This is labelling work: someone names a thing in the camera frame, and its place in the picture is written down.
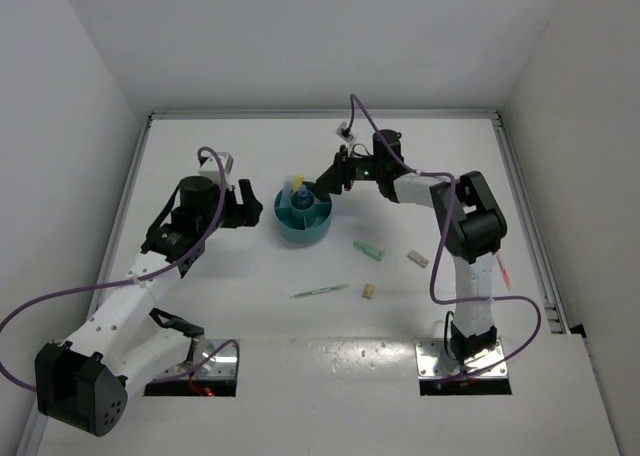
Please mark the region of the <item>yellow highlighter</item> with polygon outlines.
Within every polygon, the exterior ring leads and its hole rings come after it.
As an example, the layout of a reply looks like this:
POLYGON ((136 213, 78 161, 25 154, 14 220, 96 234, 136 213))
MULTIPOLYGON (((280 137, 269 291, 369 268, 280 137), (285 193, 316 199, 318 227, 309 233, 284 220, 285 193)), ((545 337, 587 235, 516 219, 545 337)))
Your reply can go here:
POLYGON ((296 174, 293 179, 292 190, 294 192, 297 192, 303 184, 304 184, 304 175, 296 174))

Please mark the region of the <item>blue capped glue stick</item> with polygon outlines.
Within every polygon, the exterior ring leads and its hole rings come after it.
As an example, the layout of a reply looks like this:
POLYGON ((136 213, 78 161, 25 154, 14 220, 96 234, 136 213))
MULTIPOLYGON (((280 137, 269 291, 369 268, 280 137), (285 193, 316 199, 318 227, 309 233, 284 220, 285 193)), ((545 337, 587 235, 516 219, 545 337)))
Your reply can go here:
POLYGON ((285 178, 283 187, 280 193, 280 208, 288 208, 290 206, 290 200, 293 192, 293 185, 295 182, 295 177, 293 175, 289 175, 285 178))

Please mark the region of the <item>green highlighter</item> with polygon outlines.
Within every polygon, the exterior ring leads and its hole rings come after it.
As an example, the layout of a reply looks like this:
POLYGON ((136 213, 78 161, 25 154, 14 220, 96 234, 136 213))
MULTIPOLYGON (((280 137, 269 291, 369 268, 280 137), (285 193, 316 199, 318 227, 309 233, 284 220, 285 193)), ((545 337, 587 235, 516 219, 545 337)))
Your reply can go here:
POLYGON ((380 249, 379 247, 369 244, 367 242, 364 241, 360 241, 360 240, 356 240, 353 242, 353 247, 361 252, 362 254, 366 255, 367 257, 375 260, 375 261, 382 261, 384 256, 385 256, 385 251, 380 249))

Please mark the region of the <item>green thin pen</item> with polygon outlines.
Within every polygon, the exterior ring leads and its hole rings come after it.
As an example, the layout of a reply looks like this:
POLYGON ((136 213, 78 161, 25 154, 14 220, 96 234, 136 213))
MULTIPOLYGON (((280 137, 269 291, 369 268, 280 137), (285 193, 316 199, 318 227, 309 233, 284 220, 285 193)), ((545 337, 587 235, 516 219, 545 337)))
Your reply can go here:
POLYGON ((311 297, 316 295, 328 294, 331 292, 347 289, 349 288, 349 286, 350 286, 349 284, 338 284, 338 285, 332 285, 332 286, 317 288, 313 290, 303 291, 303 292, 291 295, 290 299, 301 299, 301 298, 306 298, 306 297, 311 297))

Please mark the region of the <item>grey beige eraser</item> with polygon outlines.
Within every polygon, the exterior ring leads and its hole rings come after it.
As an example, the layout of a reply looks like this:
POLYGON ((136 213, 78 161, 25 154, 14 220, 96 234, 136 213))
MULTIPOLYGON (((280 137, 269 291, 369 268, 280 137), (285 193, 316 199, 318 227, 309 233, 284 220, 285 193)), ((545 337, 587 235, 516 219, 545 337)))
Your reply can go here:
POLYGON ((426 268, 429 265, 429 259, 415 250, 409 251, 407 254, 407 258, 421 268, 426 268))

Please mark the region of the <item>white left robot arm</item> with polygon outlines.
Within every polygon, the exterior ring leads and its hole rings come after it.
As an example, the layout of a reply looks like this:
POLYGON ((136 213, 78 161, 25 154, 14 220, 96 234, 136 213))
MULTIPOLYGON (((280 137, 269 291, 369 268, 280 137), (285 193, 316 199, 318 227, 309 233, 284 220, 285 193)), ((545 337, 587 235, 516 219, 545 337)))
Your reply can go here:
POLYGON ((224 188, 206 176, 180 180, 149 226, 129 270, 87 321, 35 357, 41 414, 94 436, 118 423, 130 396, 163 371, 194 360, 202 327, 159 309, 218 228, 258 224, 262 204, 249 180, 224 188))

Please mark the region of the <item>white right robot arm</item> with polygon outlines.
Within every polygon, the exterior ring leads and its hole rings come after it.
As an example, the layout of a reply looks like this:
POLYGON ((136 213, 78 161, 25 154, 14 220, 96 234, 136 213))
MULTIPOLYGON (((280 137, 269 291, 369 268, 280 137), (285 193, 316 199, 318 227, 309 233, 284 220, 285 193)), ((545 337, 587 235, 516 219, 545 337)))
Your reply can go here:
POLYGON ((322 193, 339 195, 356 181, 374 181, 381 195, 393 203, 435 211, 456 279, 448 354, 462 364, 496 344, 492 272, 507 233, 506 219, 480 172, 458 179, 413 173, 404 165, 401 138, 399 132, 383 129, 372 136, 373 153, 368 156, 353 155, 342 145, 315 186, 322 193))

